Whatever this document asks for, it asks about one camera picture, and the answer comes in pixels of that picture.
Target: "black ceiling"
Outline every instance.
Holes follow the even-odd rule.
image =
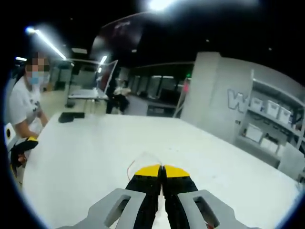
[[[70,52],[71,47],[90,50],[101,26],[144,10],[143,4],[137,2],[109,2],[107,8],[103,4],[86,14],[73,11],[56,17],[26,16],[20,27],[24,40],[16,55],[27,51],[24,44],[28,38],[22,27],[37,23],[50,25],[61,45],[65,44]],[[305,83],[301,72],[304,39],[300,5],[279,0],[206,2],[210,1],[181,1],[156,14],[146,22],[137,52],[114,50],[112,58],[119,59],[121,66],[135,67],[194,61],[197,52],[213,51],[272,67]]]

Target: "wire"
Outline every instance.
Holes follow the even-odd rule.
[[[152,155],[152,154],[147,153],[147,152],[143,152],[143,153],[141,153],[137,158],[135,158],[135,159],[131,162],[131,164],[128,166],[128,168],[127,168],[127,170],[126,170],[127,177],[128,177],[128,180],[129,180],[129,181],[130,181],[130,178],[129,178],[129,169],[130,169],[130,167],[134,164],[134,162],[135,162],[136,160],[138,160],[138,159],[139,159],[140,157],[142,157],[143,155],[150,155],[151,157],[154,157],[154,158],[158,161],[158,163],[159,163],[160,165],[162,165],[162,162],[160,161],[160,159],[157,158],[155,155]]]

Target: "white t-shirt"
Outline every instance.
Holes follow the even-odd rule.
[[[15,127],[16,124],[27,121],[29,130],[40,134],[43,129],[38,112],[40,106],[40,90],[33,87],[31,91],[25,85],[24,76],[21,77],[13,87],[10,94],[10,122]]]

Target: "table surface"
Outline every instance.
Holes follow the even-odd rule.
[[[285,174],[180,119],[88,114],[61,124],[59,115],[39,136],[22,188],[50,228],[76,224],[94,203],[125,188],[127,167],[143,153],[189,172],[199,190],[232,207],[249,227],[275,228],[299,194]]]
[[[69,99],[108,99],[108,96],[100,89],[79,89],[68,96]]]

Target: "white table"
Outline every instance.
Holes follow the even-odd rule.
[[[59,115],[39,136],[23,179],[25,197],[50,228],[76,224],[98,200],[125,188],[126,169],[143,152],[188,171],[199,190],[249,227],[275,228],[299,194],[285,174],[180,119],[90,114],[61,124]]]
[[[85,112],[88,100],[107,100],[108,96],[99,88],[79,89],[79,90],[73,91],[70,95],[68,95],[68,99],[85,100],[84,109],[83,109]]]

